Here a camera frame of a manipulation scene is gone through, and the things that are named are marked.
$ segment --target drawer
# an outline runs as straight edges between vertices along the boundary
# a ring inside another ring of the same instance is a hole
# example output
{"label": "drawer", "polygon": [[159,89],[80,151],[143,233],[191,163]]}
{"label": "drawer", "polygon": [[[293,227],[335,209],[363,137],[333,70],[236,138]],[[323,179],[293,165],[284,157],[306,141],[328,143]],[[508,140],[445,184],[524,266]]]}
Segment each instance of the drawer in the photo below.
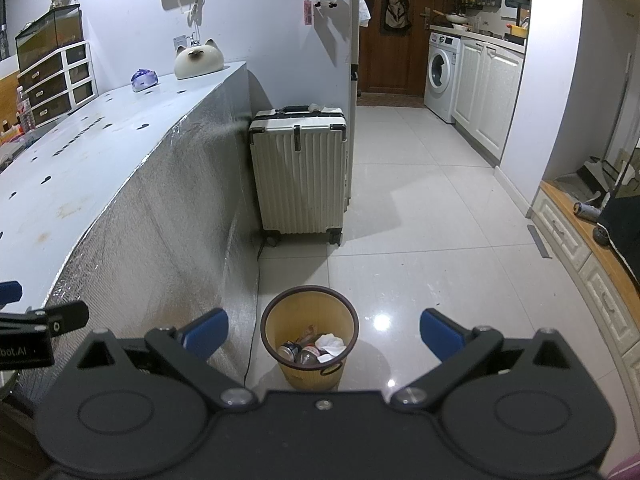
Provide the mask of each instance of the drawer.
{"label": "drawer", "polygon": [[592,254],[580,270],[580,278],[609,327],[620,354],[640,340],[640,332],[607,273]]}
{"label": "drawer", "polygon": [[77,82],[82,81],[82,79],[87,79],[89,75],[88,63],[69,69],[69,80],[71,81],[71,84],[76,84]]}
{"label": "drawer", "polygon": [[86,48],[83,44],[66,51],[66,64],[68,65],[73,65],[73,63],[77,63],[83,59],[86,59]]}
{"label": "drawer", "polygon": [[31,107],[39,105],[41,102],[58,95],[66,90],[65,75],[60,74],[52,77],[48,81],[36,86],[27,92]]}
{"label": "drawer", "polygon": [[33,109],[33,117],[36,119],[37,126],[54,117],[65,114],[70,110],[71,102],[69,102],[69,94],[64,94],[35,107]]}
{"label": "drawer", "polygon": [[636,393],[636,399],[640,402],[640,343],[633,345],[631,350],[622,356],[626,372],[629,374],[631,385]]}
{"label": "drawer", "polygon": [[556,204],[542,190],[533,203],[533,211],[558,242],[562,252],[569,258],[575,270],[580,270],[591,254],[591,250],[571,225],[571,222],[564,217]]}
{"label": "drawer", "polygon": [[22,88],[28,90],[36,83],[39,83],[43,79],[46,79],[50,75],[54,75],[56,72],[62,70],[62,54],[58,53],[55,56],[50,57],[46,61],[43,61],[39,65],[36,65],[29,70],[25,75],[21,76],[20,84]]}
{"label": "drawer", "polygon": [[78,88],[74,88],[73,92],[74,101],[76,102],[76,104],[78,104],[94,95],[94,85],[91,81],[89,81],[80,85]]}

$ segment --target drawer handle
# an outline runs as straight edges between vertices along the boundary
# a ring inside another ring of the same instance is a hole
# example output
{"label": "drawer handle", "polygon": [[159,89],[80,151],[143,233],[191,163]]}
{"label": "drawer handle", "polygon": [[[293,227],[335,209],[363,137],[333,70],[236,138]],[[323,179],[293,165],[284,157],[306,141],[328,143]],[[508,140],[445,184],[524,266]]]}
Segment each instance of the drawer handle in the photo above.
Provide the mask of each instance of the drawer handle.
{"label": "drawer handle", "polygon": [[551,221],[551,223],[554,225],[554,228],[556,229],[556,231],[558,232],[558,234],[559,234],[562,238],[564,238],[564,237],[566,236],[566,232],[565,232],[565,231],[562,231],[562,229],[558,227],[558,224],[556,223],[556,221],[555,221],[555,220],[552,220],[552,221]]}
{"label": "drawer handle", "polygon": [[606,292],[603,292],[603,293],[600,294],[600,299],[602,300],[602,304],[603,304],[604,308],[606,308],[609,311],[610,314],[615,314],[616,313],[616,309],[609,305],[609,300],[607,298],[608,298],[608,296],[607,296]]}

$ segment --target washing machine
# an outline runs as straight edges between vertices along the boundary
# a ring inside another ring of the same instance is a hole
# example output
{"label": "washing machine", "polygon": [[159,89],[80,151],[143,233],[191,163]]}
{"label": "washing machine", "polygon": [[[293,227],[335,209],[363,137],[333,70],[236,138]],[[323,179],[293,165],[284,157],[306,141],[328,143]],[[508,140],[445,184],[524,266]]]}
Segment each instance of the washing machine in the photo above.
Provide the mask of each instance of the washing machine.
{"label": "washing machine", "polygon": [[449,124],[454,123],[452,112],[457,85],[456,62],[460,58],[461,48],[460,38],[431,33],[424,104]]}

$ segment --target washing machine door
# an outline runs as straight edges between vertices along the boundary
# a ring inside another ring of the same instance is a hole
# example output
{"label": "washing machine door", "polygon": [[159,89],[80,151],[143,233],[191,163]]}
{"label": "washing machine door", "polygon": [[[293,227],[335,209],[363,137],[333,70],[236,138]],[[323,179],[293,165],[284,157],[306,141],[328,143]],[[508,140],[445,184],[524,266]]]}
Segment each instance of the washing machine door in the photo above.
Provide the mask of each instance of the washing machine door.
{"label": "washing machine door", "polygon": [[443,93],[451,83],[452,72],[449,56],[442,49],[436,48],[429,59],[428,78],[431,91]]}

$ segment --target screw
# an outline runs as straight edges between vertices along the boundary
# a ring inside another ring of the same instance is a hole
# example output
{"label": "screw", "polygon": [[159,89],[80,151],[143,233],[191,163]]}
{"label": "screw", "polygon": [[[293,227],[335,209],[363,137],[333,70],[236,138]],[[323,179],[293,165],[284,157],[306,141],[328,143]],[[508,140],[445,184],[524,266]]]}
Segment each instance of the screw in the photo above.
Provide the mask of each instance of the screw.
{"label": "screw", "polygon": [[316,402],[316,408],[325,412],[326,410],[330,410],[334,404],[330,400],[322,399]]}
{"label": "screw", "polygon": [[409,406],[410,404],[421,404],[427,400],[427,392],[421,388],[409,386],[397,392],[394,397],[402,404]]}
{"label": "screw", "polygon": [[246,388],[229,388],[222,392],[220,399],[227,406],[237,408],[238,406],[246,406],[254,402],[254,394]]}

